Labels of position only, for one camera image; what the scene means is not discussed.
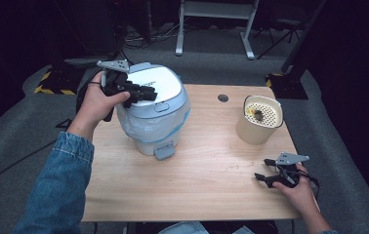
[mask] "person's right hand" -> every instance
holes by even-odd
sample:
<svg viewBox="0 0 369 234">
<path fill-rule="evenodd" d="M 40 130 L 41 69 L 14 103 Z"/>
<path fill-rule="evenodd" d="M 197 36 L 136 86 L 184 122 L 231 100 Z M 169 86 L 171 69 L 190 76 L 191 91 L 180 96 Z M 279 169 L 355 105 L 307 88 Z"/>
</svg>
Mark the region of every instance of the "person's right hand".
<svg viewBox="0 0 369 234">
<path fill-rule="evenodd" d="M 301 164 L 297 164 L 297 169 L 307 172 L 307 169 Z M 288 198 L 291 205 L 301 215 L 315 212 L 315 210 L 319 212 L 308 178 L 300 176 L 299 183 L 293 188 L 287 187 L 280 182 L 274 182 L 272 185 Z"/>
<path fill-rule="evenodd" d="M 297 164 L 297 169 L 307 172 L 307 169 L 300 164 Z M 300 181 L 293 188 L 287 187 L 280 182 L 274 182 L 272 185 L 284 194 L 291 205 L 301 214 L 306 223 L 308 233 L 313 234 L 331 230 L 330 224 L 319 212 L 308 178 L 300 176 Z"/>
</svg>

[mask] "stand leg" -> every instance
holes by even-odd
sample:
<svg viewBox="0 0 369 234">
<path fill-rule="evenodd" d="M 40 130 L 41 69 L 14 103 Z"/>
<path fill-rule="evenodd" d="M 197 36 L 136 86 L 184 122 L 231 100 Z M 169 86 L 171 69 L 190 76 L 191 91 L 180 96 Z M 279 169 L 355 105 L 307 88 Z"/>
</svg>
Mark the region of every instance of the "stand leg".
<svg viewBox="0 0 369 234">
<path fill-rule="evenodd" d="M 256 7 L 252 7 L 251 15 L 248 19 L 248 23 L 246 24 L 245 32 L 241 32 L 240 36 L 242 38 L 243 47 L 246 51 L 246 56 L 248 59 L 254 59 L 254 53 L 252 51 L 251 45 L 249 44 L 248 37 L 249 33 L 251 32 L 252 22 L 254 21 L 255 13 L 257 12 Z"/>
<path fill-rule="evenodd" d="M 176 56 L 181 56 L 184 51 L 184 24 L 185 24 L 185 0 L 181 3 L 181 16 L 179 18 L 179 35 L 176 44 Z"/>
</svg>

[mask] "hand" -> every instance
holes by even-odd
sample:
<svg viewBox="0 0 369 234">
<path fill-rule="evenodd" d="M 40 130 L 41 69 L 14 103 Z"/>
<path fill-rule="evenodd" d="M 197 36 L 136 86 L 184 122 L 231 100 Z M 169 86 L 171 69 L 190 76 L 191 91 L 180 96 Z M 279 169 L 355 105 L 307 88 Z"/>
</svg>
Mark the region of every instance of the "hand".
<svg viewBox="0 0 369 234">
<path fill-rule="evenodd" d="M 301 164 L 297 164 L 297 169 L 307 172 L 307 169 Z M 284 194 L 291 205 L 301 214 L 308 233 L 313 234 L 331 230 L 330 224 L 319 212 L 308 178 L 300 176 L 299 183 L 293 188 L 280 182 L 274 182 L 272 185 Z"/>
<path fill-rule="evenodd" d="M 94 129 L 97 124 L 106 117 L 112 107 L 122 103 L 130 97 L 130 93 L 123 92 L 115 96 L 107 97 L 100 86 L 102 73 L 99 72 L 88 84 L 87 92 L 81 107 L 68 128 L 68 132 L 93 140 Z"/>
<path fill-rule="evenodd" d="M 307 172 L 307 169 L 301 164 L 297 164 L 297 169 Z M 308 178 L 300 176 L 300 181 L 294 188 L 287 187 L 280 182 L 274 182 L 272 185 L 284 194 L 291 205 L 301 214 L 318 210 Z"/>
</svg>

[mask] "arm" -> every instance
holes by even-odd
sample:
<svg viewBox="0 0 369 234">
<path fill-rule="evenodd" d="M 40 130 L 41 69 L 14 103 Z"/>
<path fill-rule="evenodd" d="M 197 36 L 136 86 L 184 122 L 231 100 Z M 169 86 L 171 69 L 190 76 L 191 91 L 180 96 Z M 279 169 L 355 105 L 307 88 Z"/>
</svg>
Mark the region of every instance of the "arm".
<svg viewBox="0 0 369 234">
<path fill-rule="evenodd" d="M 307 169 L 300 164 L 297 165 L 297 168 L 304 172 L 307 171 Z M 301 176 L 300 182 L 294 188 L 289 188 L 280 182 L 275 182 L 273 186 L 281 191 L 288 198 L 293 207 L 301 214 L 309 234 L 323 233 L 324 231 L 331 230 L 331 226 L 316 206 L 307 178 Z"/>
<path fill-rule="evenodd" d="M 100 82 L 101 73 L 93 81 Z M 129 93 L 106 97 L 99 84 L 90 84 L 67 133 L 60 133 L 37 178 L 26 211 L 14 233 L 80 233 L 85 189 L 93 162 L 94 129 Z"/>
</svg>

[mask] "perforated lid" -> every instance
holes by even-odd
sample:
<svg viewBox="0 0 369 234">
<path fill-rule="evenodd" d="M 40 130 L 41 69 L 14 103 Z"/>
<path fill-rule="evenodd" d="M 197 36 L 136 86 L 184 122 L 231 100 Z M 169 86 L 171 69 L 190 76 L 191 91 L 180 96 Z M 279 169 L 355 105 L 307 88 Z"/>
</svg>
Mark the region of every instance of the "perforated lid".
<svg viewBox="0 0 369 234">
<path fill-rule="evenodd" d="M 142 100 L 138 103 L 133 103 L 136 107 L 154 105 L 155 103 L 174 98 L 182 89 L 182 85 L 176 74 L 165 66 L 156 66 L 137 71 L 128 74 L 128 76 L 128 79 L 133 83 L 153 87 L 157 93 L 156 100 Z"/>
<path fill-rule="evenodd" d="M 249 97 L 245 102 L 245 117 L 254 124 L 269 128 L 281 126 L 283 116 L 280 104 L 268 97 Z"/>
</svg>

